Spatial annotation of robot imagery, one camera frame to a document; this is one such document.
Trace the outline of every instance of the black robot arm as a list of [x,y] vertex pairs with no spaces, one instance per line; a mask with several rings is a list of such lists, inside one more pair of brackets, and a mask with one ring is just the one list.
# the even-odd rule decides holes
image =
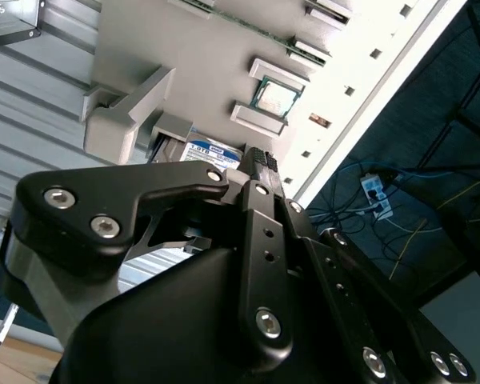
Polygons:
[[[128,290],[161,247],[191,258]],[[65,347],[51,383],[474,383],[468,361],[347,237],[318,236],[276,161],[32,174],[0,287]]]

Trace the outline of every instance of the power strip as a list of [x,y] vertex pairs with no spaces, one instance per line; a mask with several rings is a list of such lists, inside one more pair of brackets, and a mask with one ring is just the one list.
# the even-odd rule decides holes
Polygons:
[[391,208],[390,201],[387,199],[386,194],[383,191],[384,185],[378,174],[367,174],[364,178],[360,179],[361,186],[365,191],[365,196],[368,199],[368,203],[375,208],[377,204],[382,207],[379,212],[374,211],[374,216],[377,220],[384,218],[390,218],[393,216],[393,209]]

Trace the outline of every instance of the blue cable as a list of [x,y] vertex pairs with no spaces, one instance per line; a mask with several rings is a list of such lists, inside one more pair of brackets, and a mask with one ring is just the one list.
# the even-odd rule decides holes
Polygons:
[[343,172],[344,170],[348,170],[350,168],[353,168],[355,166],[361,165],[366,165],[366,166],[383,166],[384,168],[389,168],[391,170],[397,170],[401,174],[408,174],[410,176],[414,176],[416,178],[441,178],[443,176],[447,176],[449,174],[452,174],[453,172],[443,172],[442,174],[416,174],[415,172],[408,172],[406,170],[403,170],[401,168],[398,168],[396,166],[392,166],[388,163],[385,162],[355,162],[353,164],[349,164],[348,166],[343,166],[342,168],[338,169],[336,173]]

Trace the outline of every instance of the corrugated metal wall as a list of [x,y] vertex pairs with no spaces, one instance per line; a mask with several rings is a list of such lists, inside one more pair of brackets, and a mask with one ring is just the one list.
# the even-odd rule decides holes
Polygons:
[[[107,166],[82,150],[78,122],[89,89],[101,4],[95,0],[48,0],[39,38],[0,47],[0,228],[14,186],[41,170]],[[136,150],[132,163],[145,162]],[[183,260],[163,250],[122,268],[124,286]]]

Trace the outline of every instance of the yellow wire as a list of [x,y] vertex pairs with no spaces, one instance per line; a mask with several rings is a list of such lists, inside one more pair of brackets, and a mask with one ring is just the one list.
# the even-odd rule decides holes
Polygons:
[[449,198],[445,202],[441,203],[441,205],[438,206],[438,210],[443,208],[446,204],[451,203],[453,200],[456,200],[456,199],[460,198],[461,196],[463,196],[464,194],[466,194],[467,192],[469,192],[470,190],[472,190],[473,188],[475,188],[478,185],[480,185],[480,182],[475,182],[475,183],[471,184],[470,186],[468,186],[467,188],[465,188],[464,190],[461,190],[458,194],[456,194],[452,198]]
[[400,252],[400,255],[398,256],[397,262],[394,264],[393,270],[391,271],[390,274],[390,280],[393,278],[394,273],[396,272],[398,265],[400,264],[400,261],[403,259],[403,255],[407,250],[407,247],[409,246],[410,242],[412,241],[413,237],[416,236],[419,232],[419,230],[426,224],[426,219],[424,218],[422,222],[419,223],[418,228],[413,232],[411,236],[406,241],[406,244],[404,245],[402,252]]
[[[464,190],[461,190],[458,194],[456,194],[455,196],[445,200],[444,202],[442,202],[439,206],[438,206],[438,210],[440,210],[441,208],[443,208],[446,204],[450,204],[453,200],[456,200],[458,198],[460,198],[461,196],[463,196],[464,194],[468,193],[470,190],[472,190],[473,188],[475,188],[476,186],[480,185],[480,181],[479,182],[474,182],[473,184],[471,184],[470,186],[468,186],[467,188],[465,188]],[[412,239],[414,238],[414,236],[416,236],[419,232],[419,230],[426,224],[426,219],[423,219],[422,222],[419,223],[419,226],[418,228],[416,228],[416,230],[412,233],[411,236],[409,236],[409,238],[407,239],[407,242],[406,244],[404,245],[403,249],[402,249],[402,252],[400,252],[400,255],[398,256],[398,259],[397,259],[397,262],[394,264],[394,268],[393,270],[391,271],[391,274],[390,274],[390,280],[392,279],[393,275],[394,275],[394,272],[397,270],[398,268],[398,265],[400,264],[400,261],[403,259],[403,255],[404,253],[406,252],[407,248],[409,247],[409,244],[410,242],[412,241]]]

